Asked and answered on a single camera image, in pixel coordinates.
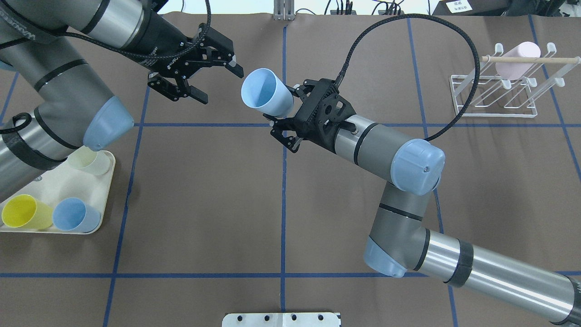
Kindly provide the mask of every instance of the metal plate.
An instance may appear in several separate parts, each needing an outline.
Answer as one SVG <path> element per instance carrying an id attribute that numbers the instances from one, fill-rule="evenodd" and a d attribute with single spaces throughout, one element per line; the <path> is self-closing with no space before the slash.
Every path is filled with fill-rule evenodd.
<path id="1" fill-rule="evenodd" d="M 341 314 L 332 312 L 228 314 L 222 327 L 340 327 Z"/>

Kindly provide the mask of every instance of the blue tape line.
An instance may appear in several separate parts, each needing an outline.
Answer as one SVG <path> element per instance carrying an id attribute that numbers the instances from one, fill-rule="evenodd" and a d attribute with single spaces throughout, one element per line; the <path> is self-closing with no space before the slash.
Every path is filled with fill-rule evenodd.
<path id="1" fill-rule="evenodd" d="M 107 298 L 107 306 L 105 307 L 105 317 L 103 318 L 103 327 L 109 323 L 109 313 L 111 311 L 111 303 L 113 301 L 113 292 L 115 289 L 115 278 L 117 268 L 119 267 L 119 258 L 121 257 L 121 247 L 123 245 L 123 235 L 125 233 L 125 224 L 127 222 L 127 213 L 129 212 L 129 197 L 133 190 L 133 181 L 135 178 L 135 165 L 137 163 L 137 156 L 139 155 L 139 147 L 141 145 L 141 135 L 143 133 L 143 123 L 145 121 L 145 114 L 147 112 L 147 104 L 149 100 L 149 87 L 145 90 L 144 106 L 141 111 L 141 119 L 139 132 L 137 134 L 137 141 L 135 142 L 135 152 L 133 154 L 133 163 L 131 164 L 131 173 L 129 175 L 129 185 L 127 187 L 127 195 L 125 197 L 125 207 L 123 208 L 123 218 L 121 220 L 121 228 L 119 230 L 119 238 L 117 240 L 117 250 L 115 252 L 115 262 L 113 263 L 113 277 L 111 277 L 111 285 L 109 286 L 109 296 Z"/>
<path id="2" fill-rule="evenodd" d="M 555 271 L 560 275 L 581 276 L 581 271 Z M 0 278 L 113 278 L 119 279 L 227 279 L 280 278 L 278 272 L 249 273 L 61 273 L 61 272 L 3 272 Z M 378 272 L 287 272 L 286 278 L 392 278 Z M 420 272 L 406 272 L 403 278 L 429 277 Z"/>
<path id="3" fill-rule="evenodd" d="M 107 306 L 105 307 L 105 317 L 103 318 L 103 327 L 109 324 L 109 314 L 111 313 L 111 304 L 113 303 L 113 292 L 115 290 L 115 277 L 111 278 L 109 284 L 109 294 L 107 295 Z"/>
<path id="4" fill-rule="evenodd" d="M 14 78 L 12 79 L 12 84 L 10 85 L 10 90 L 8 91 L 8 96 L 6 97 L 6 101 L 4 101 L 4 107 L 2 108 L 2 113 L 0 113 L 0 123 L 3 124 L 4 122 L 4 115 L 6 115 L 6 110 L 8 109 L 8 103 L 10 103 L 10 98 L 12 98 L 12 92 L 14 92 L 14 87 L 16 86 L 16 81 L 18 80 L 18 72 L 14 74 Z"/>
<path id="5" fill-rule="evenodd" d="M 454 300 L 454 290 L 448 286 L 448 297 L 450 298 L 450 309 L 452 310 L 452 323 L 458 327 L 458 315 L 456 314 L 456 301 Z"/>
<path id="6" fill-rule="evenodd" d="M 437 208 L 437 222 L 440 234 L 444 233 L 444 223 L 442 222 L 442 210 L 440 209 L 440 197 L 437 194 L 437 189 L 434 190 L 434 198 L 436 199 Z"/>
<path id="7" fill-rule="evenodd" d="M 139 127 L 270 127 L 263 123 L 136 123 Z"/>
<path id="8" fill-rule="evenodd" d="M 118 273 L 117 278 L 140 279 L 140 278 L 280 278 L 278 272 L 258 272 L 258 273 Z"/>
<path id="9" fill-rule="evenodd" d="M 423 123 L 383 123 L 387 127 L 423 127 Z M 446 123 L 426 123 L 426 127 L 445 127 Z M 135 127 L 270 127 L 267 123 L 135 123 Z M 454 127 L 531 127 L 547 128 L 562 127 L 562 124 L 483 124 L 456 123 Z M 565 124 L 565 127 L 578 128 L 581 124 Z"/>
<path id="10" fill-rule="evenodd" d="M 282 82 L 286 84 L 286 26 L 282 28 Z M 286 147 L 282 147 L 281 312 L 286 311 Z"/>
<path id="11" fill-rule="evenodd" d="M 428 137 L 428 127 L 426 125 L 426 113 L 424 111 L 424 98 L 422 97 L 422 87 L 419 84 L 418 63 L 415 57 L 414 36 L 411 32 L 411 19 L 407 18 L 407 32 L 410 36 L 411 60 L 414 63 L 415 88 L 418 92 L 419 112 L 422 116 L 422 127 L 424 128 L 424 137 Z"/>
<path id="12" fill-rule="evenodd" d="M 2 272 L 0 278 L 111 278 L 112 273 Z"/>
<path id="13" fill-rule="evenodd" d="M 287 278 L 392 278 L 379 272 L 288 272 Z M 404 278 L 428 277 L 420 272 L 406 272 Z"/>
<path id="14" fill-rule="evenodd" d="M 567 276 L 581 276 L 581 271 L 555 271 L 555 272 Z"/>
<path id="15" fill-rule="evenodd" d="M 535 30 L 533 16 L 531 16 L 530 14 L 529 14 L 529 24 L 530 24 L 530 30 L 533 33 L 533 39 L 534 39 L 535 43 L 538 45 L 539 39 L 537 38 L 537 32 Z M 547 73 L 547 69 L 545 68 L 544 65 L 543 65 L 543 73 L 545 75 L 545 78 L 548 79 L 549 76 Z M 557 110 L 557 116 L 559 117 L 559 121 L 561 122 L 561 127 L 563 128 L 563 133 L 564 133 L 565 139 L 567 141 L 567 146 L 569 147 L 569 152 L 571 153 L 571 158 L 573 159 L 573 164 L 575 165 L 575 169 L 577 170 L 577 177 L 581 181 L 581 169 L 579 167 L 579 162 L 577 161 L 577 156 L 575 155 L 575 150 L 573 149 L 573 144 L 571 143 L 571 139 L 569 138 L 569 132 L 567 132 L 567 127 L 565 126 L 565 121 L 563 119 L 563 114 L 561 113 L 561 108 L 559 107 L 559 102 L 557 101 L 557 97 L 555 96 L 555 92 L 553 91 L 553 88 L 551 88 L 549 90 L 549 92 L 551 93 L 551 97 L 553 98 L 553 104 L 555 105 L 555 110 Z"/>

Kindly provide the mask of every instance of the blue cup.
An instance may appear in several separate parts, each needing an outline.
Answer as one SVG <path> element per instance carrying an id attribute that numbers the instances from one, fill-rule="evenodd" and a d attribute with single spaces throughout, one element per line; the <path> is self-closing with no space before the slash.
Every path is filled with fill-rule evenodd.
<path id="1" fill-rule="evenodd" d="M 101 214 L 79 198 L 61 201 L 52 213 L 52 223 L 65 232 L 88 233 L 101 221 Z"/>

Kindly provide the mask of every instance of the white label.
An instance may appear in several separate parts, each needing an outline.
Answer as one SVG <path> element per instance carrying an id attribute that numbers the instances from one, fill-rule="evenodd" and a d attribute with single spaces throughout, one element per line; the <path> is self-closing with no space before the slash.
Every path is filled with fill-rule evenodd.
<path id="1" fill-rule="evenodd" d="M 467 12 L 472 10 L 472 7 L 470 7 L 470 3 L 468 2 L 468 0 L 457 0 L 452 2 L 446 2 L 446 6 L 448 6 L 448 9 L 450 9 L 451 13 Z"/>

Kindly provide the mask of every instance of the pale yellow cup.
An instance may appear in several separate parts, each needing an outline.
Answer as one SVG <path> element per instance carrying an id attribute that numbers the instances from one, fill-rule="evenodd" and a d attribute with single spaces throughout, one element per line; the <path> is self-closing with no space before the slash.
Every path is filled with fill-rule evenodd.
<path id="1" fill-rule="evenodd" d="M 45 229 L 52 225 L 52 208 L 28 194 L 21 194 L 6 203 L 2 222 L 13 228 Z"/>

